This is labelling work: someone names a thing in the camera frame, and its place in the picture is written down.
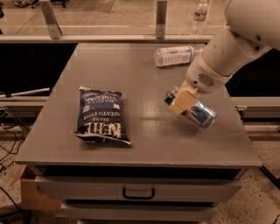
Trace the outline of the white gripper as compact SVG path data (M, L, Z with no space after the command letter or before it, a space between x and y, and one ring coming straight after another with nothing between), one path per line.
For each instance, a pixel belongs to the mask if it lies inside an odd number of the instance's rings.
M215 72L199 52L186 71L185 81L175 91L169 110L179 115L198 102L199 93L213 93L229 80L230 77Z

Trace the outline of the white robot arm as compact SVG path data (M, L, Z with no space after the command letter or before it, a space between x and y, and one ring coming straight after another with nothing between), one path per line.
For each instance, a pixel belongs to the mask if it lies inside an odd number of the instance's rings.
M226 24L199 51L169 106L179 115L217 91L243 66L280 50L280 0L227 0Z

